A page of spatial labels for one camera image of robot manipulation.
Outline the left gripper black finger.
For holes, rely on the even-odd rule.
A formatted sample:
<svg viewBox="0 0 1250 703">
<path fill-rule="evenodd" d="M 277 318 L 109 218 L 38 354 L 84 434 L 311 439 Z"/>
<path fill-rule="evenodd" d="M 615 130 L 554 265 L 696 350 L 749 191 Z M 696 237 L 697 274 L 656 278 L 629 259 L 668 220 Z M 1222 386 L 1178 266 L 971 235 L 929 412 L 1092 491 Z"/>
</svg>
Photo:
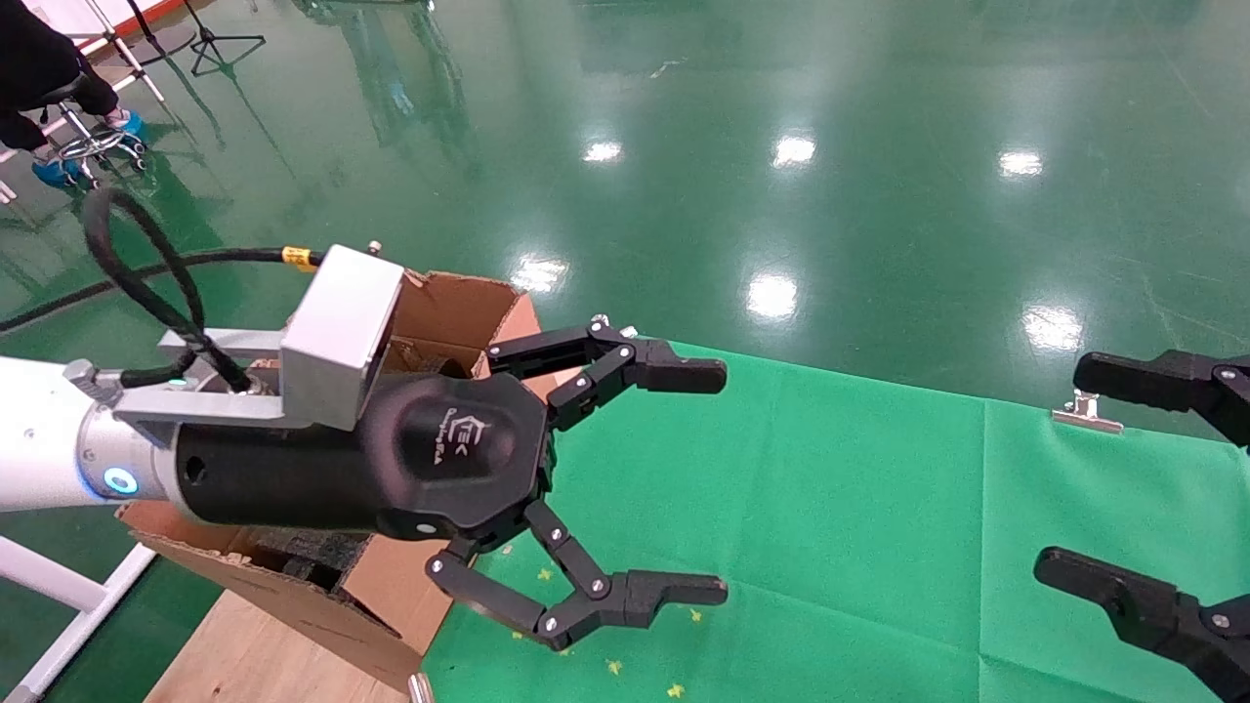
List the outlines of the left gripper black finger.
<svg viewBox="0 0 1250 703">
<path fill-rule="evenodd" d="M 728 600 L 728 583 L 715 575 L 638 569 L 605 573 L 544 500 L 526 507 L 521 523 L 571 584 L 565 600 L 542 605 L 474 570 L 472 558 L 485 548 L 464 537 L 438 550 L 426 563 L 426 574 L 444 595 L 551 650 L 568 650 L 602 627 L 648 629 L 669 603 L 720 605 Z"/>
<path fill-rule="evenodd" d="M 632 387 L 644 392 L 719 394 L 728 365 L 715 357 L 681 357 L 668 340 L 626 336 L 608 323 L 589 323 L 496 343 L 488 369 L 520 380 L 572 372 L 546 397 L 548 424 L 568 432 Z"/>
</svg>

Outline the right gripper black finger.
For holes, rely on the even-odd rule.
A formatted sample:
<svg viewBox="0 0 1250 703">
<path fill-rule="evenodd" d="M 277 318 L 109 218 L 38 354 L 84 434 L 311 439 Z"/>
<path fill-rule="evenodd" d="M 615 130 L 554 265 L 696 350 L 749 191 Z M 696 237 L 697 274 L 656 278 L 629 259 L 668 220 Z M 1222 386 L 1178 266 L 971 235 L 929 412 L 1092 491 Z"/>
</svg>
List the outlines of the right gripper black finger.
<svg viewBox="0 0 1250 703">
<path fill-rule="evenodd" d="M 1204 605 L 1172 583 L 1070 549 L 1042 549 L 1034 577 L 1099 605 L 1120 640 L 1184 665 L 1220 700 L 1249 700 L 1249 595 Z"/>
<path fill-rule="evenodd" d="M 1169 349 L 1151 360 L 1088 352 L 1074 387 L 1165 412 L 1192 412 L 1229 443 L 1249 447 L 1249 357 L 1208 357 Z"/>
</svg>

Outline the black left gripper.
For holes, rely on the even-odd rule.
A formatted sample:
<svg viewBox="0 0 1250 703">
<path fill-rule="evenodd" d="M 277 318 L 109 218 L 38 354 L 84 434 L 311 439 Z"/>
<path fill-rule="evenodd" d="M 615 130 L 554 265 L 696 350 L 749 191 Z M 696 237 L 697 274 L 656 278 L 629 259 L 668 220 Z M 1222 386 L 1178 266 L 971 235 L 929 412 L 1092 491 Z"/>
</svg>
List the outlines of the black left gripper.
<svg viewBox="0 0 1250 703">
<path fill-rule="evenodd" d="M 178 488 L 205 523 L 506 540 L 550 487 L 548 420 L 508 374 L 390 374 L 351 432 L 185 424 Z"/>
</svg>

